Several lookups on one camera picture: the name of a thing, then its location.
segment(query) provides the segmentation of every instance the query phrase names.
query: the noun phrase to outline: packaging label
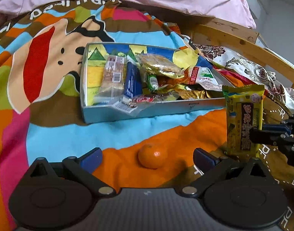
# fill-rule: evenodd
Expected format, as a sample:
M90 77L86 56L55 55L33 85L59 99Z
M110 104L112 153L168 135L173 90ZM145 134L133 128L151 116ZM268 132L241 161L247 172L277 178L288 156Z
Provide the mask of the packaging label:
M250 129L253 127L253 109L252 103L241 103L241 150L251 149Z
M130 105L126 105L120 100L115 102L112 107L128 114L137 108L136 106L131 107Z

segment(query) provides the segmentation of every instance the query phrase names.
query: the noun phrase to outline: green snack package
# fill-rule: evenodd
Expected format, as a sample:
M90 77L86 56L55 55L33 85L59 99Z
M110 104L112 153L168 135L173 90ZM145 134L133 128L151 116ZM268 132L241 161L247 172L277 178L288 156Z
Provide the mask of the green snack package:
M263 85L248 85L239 88L223 86L226 99L227 147L228 156L246 161L259 157L259 144L250 141L250 130L261 130L263 113Z
M159 84L158 84L157 77L155 75L148 74L147 87L151 92L154 92L154 91L158 90Z

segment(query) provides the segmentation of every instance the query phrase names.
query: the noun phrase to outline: tangerine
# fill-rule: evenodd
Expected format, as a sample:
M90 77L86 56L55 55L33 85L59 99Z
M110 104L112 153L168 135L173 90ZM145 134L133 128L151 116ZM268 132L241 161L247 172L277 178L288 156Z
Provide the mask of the tangerine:
M138 151L140 163L150 169L162 167L167 159L167 151L159 145L146 144Z

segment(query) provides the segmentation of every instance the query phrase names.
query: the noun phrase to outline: blue fabric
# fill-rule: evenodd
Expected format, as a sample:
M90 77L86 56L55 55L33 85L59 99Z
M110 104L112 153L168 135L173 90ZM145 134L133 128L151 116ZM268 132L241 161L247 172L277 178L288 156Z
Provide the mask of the blue fabric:
M173 32L166 36L162 31L156 32L137 32L137 33L125 33L122 31L108 32L108 34L115 39L116 42L122 43L139 43L143 45L153 45L171 49L178 49L185 44L183 40L178 36L175 37Z
M31 123L26 138L28 164L32 164L37 157L46 157L49 162L60 162L68 156L80 157L94 147L102 150L129 147L173 127L187 126L210 111L101 122L88 126L41 127Z

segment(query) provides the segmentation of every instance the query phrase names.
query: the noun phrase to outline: snack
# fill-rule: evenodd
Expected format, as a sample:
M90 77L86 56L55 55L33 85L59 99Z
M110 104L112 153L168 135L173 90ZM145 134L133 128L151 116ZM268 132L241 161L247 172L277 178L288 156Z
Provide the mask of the snack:
M148 108L152 105L151 102L161 102L161 101L172 101L176 100L179 97L179 94L175 91L171 91L169 93L157 95L157 94L149 94L149 95L139 95L133 98L128 98L126 96L113 98L109 105L112 108L126 113L130 116L136 116L143 109Z
M127 62L126 81L124 84L124 95L130 98L143 93L139 68L132 62Z
M222 91L222 86L211 73L208 67L195 66L189 68L189 80L186 84L200 84L206 90Z
M184 71L184 77L182 78L177 78L177 79L172 79L166 76L157 76L157 81L158 81L158 85L159 85L159 90L163 89L163 88L171 88L174 87L177 84L180 83L184 83L185 81L187 81L189 78L189 69L186 69Z
M111 98L120 96L124 90L124 57L109 55L106 61L103 79L94 103L107 104Z
M182 69L164 56L156 54L138 54L135 57L142 67L150 74L164 75L173 79L184 77Z
M205 90L182 90L179 91L178 94L181 96L182 99L184 100L197 100L197 99L207 99L208 96L206 94Z
M262 127L262 101L264 85L248 85L240 88L223 86L226 98L227 148L229 156L248 160L259 157L259 144L250 141L250 129Z
M159 84L158 84L157 77L155 75L148 74L148 77L147 77L147 88L151 92L154 92L154 91L158 90Z

